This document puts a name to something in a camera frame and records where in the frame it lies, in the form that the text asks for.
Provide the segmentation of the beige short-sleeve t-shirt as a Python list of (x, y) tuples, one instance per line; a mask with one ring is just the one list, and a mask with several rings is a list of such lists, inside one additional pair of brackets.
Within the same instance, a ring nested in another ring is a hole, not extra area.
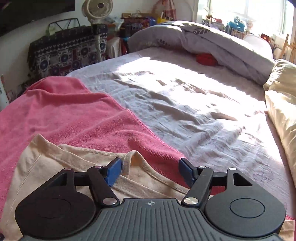
[(1, 220), (1, 240), (285, 239), (283, 204), (234, 167), (214, 172), (204, 207), (181, 204), (189, 188), (180, 198), (125, 197), (115, 184), (120, 204), (96, 206), (87, 170), (65, 167), (31, 191)]

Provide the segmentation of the lavender bed sheet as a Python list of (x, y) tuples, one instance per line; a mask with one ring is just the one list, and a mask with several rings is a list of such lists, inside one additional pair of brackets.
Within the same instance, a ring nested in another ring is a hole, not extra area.
[(73, 71), (91, 92), (131, 110), (193, 165), (236, 167), (295, 217), (295, 187), (264, 90), (187, 52), (149, 48)]

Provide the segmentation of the pink fleece blanket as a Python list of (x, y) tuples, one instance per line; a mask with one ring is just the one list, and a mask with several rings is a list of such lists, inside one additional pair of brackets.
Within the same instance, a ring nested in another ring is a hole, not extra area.
[(122, 157), (115, 183), (125, 197), (182, 197), (182, 154), (112, 97), (78, 79), (49, 77), (1, 111), (1, 218), (65, 167), (86, 171)]

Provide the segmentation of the red cloth item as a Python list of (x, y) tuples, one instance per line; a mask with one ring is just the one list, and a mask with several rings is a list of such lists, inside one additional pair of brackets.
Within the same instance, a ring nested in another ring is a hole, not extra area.
[(218, 66), (218, 61), (215, 57), (208, 53), (200, 53), (196, 55), (196, 61), (205, 66)]

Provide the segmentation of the pale yellow duvet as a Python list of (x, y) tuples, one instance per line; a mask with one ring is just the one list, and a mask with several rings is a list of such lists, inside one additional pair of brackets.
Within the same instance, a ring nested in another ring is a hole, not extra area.
[(295, 64), (276, 61), (263, 85), (270, 119), (280, 137), (291, 170), (295, 169)]

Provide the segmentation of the grey leaf-print quilt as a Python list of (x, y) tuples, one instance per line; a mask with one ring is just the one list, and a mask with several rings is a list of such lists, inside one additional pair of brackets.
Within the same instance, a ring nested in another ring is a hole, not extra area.
[(211, 54), (219, 65), (259, 85), (264, 85), (275, 65), (245, 40), (189, 21), (164, 22), (140, 30), (128, 39), (128, 47), (130, 52), (162, 47)]

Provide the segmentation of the dark patterned cloth cover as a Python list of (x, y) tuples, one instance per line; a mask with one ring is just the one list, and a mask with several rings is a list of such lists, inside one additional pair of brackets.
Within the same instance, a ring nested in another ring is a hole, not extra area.
[(106, 24), (81, 26), (56, 32), (32, 42), (28, 66), (34, 77), (66, 76), (106, 59)]

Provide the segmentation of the wooden easel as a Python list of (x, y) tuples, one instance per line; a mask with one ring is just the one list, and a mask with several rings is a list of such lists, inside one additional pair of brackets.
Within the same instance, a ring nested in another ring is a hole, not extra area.
[(284, 42), (283, 47), (281, 49), (279, 59), (283, 59), (283, 57), (285, 55), (285, 60), (287, 60), (287, 54), (290, 53), (290, 57), (289, 57), (288, 61), (291, 63), (294, 63), (294, 61), (295, 61), (295, 39), (293, 42), (290, 42), (290, 44), (289, 44), (288, 37), (289, 37), (289, 34), (287, 34), (287, 36), (285, 38), (285, 42)]

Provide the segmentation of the blue plush toy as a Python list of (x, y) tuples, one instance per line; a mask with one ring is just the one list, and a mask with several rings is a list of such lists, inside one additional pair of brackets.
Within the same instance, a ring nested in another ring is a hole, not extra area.
[(234, 30), (240, 31), (240, 32), (244, 32), (245, 29), (245, 25), (244, 23), (240, 20), (240, 18), (238, 16), (236, 16), (233, 21), (230, 21), (228, 23), (228, 26)]

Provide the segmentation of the yellow gift bag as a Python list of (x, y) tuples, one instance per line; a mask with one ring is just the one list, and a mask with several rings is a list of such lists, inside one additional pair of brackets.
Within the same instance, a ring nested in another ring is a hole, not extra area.
[(165, 17), (165, 18), (158, 17), (157, 18), (157, 24), (165, 23), (165, 22), (170, 21), (170, 20), (172, 20), (172, 18), (170, 18), (168, 16)]

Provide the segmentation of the beige desk fan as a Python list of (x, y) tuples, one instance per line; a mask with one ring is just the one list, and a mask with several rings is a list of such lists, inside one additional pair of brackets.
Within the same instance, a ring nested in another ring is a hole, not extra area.
[(82, 14), (91, 24), (101, 23), (110, 15), (112, 9), (112, 0), (86, 0), (82, 4)]

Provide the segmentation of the black flat monitor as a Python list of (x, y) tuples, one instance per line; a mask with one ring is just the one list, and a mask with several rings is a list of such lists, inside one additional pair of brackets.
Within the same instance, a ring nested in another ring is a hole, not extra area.
[(75, 1), (1, 1), (1, 36), (31, 22), (75, 10)]

